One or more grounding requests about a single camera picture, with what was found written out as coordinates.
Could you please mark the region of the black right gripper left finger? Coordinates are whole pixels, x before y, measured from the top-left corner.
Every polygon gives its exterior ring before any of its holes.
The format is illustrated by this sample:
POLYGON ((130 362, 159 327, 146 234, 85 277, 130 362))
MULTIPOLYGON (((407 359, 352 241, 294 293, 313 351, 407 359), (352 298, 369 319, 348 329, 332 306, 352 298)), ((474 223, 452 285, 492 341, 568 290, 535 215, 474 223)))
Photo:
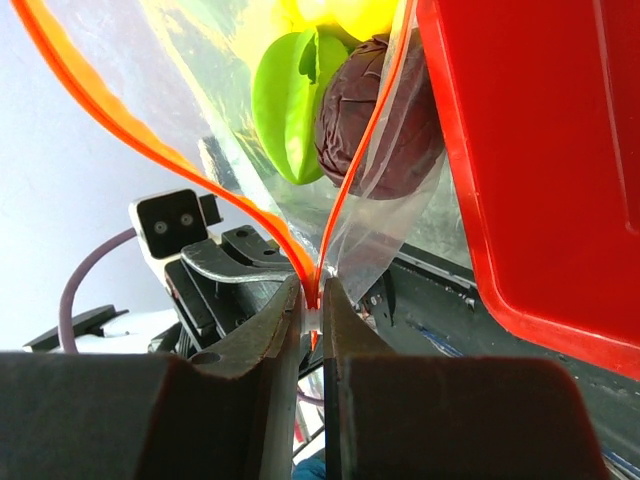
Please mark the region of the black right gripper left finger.
POLYGON ((190 359, 5 353, 5 479, 286 479, 301 286, 190 359))

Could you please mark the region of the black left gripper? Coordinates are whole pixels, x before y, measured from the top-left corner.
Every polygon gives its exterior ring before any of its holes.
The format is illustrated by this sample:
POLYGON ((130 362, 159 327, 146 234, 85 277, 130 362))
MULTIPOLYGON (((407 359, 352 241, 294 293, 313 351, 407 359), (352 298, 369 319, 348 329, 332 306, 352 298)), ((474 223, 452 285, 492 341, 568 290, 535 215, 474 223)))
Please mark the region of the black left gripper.
POLYGON ((224 232, 219 241, 184 247, 181 260, 160 270, 177 323, 153 339, 150 351, 202 355, 219 351, 218 342, 272 338, 287 304, 278 289, 294 274, 276 243, 248 225, 224 232))

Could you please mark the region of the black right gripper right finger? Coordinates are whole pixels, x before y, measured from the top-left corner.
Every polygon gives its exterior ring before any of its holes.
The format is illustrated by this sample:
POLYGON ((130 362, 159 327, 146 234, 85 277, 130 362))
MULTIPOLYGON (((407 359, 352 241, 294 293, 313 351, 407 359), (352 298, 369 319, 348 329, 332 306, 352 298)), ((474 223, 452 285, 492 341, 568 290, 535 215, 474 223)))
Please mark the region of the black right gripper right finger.
POLYGON ((578 387, 535 358, 395 352, 338 279, 322 297, 331 479, 604 479, 578 387))

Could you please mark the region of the green ridged fruit toy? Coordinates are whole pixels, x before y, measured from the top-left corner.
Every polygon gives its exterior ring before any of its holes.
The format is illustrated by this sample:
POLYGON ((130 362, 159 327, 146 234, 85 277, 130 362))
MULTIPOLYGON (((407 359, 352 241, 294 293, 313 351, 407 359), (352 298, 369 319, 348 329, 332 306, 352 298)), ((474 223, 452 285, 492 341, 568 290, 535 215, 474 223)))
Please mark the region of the green ridged fruit toy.
POLYGON ((251 91, 255 129, 274 168, 293 185, 322 176, 314 124, 324 92, 347 57, 341 40, 309 28, 275 40, 258 64, 251 91))

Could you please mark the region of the dark red fruit toy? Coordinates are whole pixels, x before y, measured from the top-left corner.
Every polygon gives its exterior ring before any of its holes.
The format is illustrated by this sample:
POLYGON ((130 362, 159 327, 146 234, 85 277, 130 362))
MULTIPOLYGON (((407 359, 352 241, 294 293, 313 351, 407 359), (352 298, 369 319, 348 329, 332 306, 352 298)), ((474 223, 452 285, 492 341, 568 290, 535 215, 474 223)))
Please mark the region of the dark red fruit toy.
MULTIPOLYGON (((387 34, 358 45, 332 76, 315 120, 319 165, 340 186, 373 113, 389 45, 387 34)), ((419 32, 413 30, 389 118, 368 174, 358 172, 350 193, 362 195, 374 172, 384 171, 370 194, 392 200, 412 194, 444 150, 436 103, 419 32)))

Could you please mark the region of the clear zip bag orange zipper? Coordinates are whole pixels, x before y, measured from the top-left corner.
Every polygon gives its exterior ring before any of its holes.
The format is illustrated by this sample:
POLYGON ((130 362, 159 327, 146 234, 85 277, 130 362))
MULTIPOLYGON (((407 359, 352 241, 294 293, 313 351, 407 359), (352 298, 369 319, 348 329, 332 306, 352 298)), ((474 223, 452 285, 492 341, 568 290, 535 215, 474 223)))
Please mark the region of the clear zip bag orange zipper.
POLYGON ((273 238, 317 309, 328 279, 360 300, 434 196, 446 160, 410 195, 360 196, 399 86, 417 5, 398 1, 373 113, 341 185, 286 181, 268 159, 251 109, 258 64, 294 32, 278 1, 17 1, 14 9, 75 100, 148 159, 250 215, 273 238))

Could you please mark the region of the yellow pear toy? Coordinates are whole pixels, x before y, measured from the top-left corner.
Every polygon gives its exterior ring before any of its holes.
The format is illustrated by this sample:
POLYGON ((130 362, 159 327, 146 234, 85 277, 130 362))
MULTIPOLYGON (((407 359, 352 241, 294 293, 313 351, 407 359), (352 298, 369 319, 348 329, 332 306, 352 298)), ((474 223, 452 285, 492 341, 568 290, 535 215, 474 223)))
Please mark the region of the yellow pear toy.
POLYGON ((293 0, 276 3, 294 30, 317 27, 359 41, 389 33, 398 4, 395 0, 293 0))

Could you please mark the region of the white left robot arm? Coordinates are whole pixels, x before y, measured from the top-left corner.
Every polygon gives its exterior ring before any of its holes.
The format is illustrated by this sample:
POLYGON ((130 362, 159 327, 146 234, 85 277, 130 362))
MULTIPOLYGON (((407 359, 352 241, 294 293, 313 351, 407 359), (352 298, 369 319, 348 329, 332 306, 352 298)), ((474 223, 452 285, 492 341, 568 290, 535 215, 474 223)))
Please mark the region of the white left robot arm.
POLYGON ((115 248, 136 238, 134 229, 112 237, 76 268, 59 303, 76 351, 105 352, 111 338, 143 341, 142 352, 174 352, 189 357, 224 338, 260 311, 293 269, 274 242, 241 226, 193 244, 179 242, 170 255, 148 264, 172 301, 171 309, 146 321, 105 305, 73 316, 77 290, 89 271, 115 248), (143 324, 149 333, 141 333, 143 324))

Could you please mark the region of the dark green mug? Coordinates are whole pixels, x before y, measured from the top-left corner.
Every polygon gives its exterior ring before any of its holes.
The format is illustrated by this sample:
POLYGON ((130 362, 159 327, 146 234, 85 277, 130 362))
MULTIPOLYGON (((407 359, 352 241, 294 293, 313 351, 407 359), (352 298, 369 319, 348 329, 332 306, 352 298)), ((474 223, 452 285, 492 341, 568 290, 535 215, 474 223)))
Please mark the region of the dark green mug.
POLYGON ((319 458, 309 457, 300 461, 291 474, 292 480, 325 480, 326 462, 319 458))

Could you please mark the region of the red plastic bin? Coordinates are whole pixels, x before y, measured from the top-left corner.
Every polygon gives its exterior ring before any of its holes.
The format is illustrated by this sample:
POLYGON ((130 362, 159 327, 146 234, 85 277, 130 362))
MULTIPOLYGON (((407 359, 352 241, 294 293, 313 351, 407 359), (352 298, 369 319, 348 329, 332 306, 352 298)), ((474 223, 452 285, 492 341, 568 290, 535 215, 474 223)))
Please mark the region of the red plastic bin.
POLYGON ((482 301, 512 334, 639 375, 639 5, 422 1, 482 301))

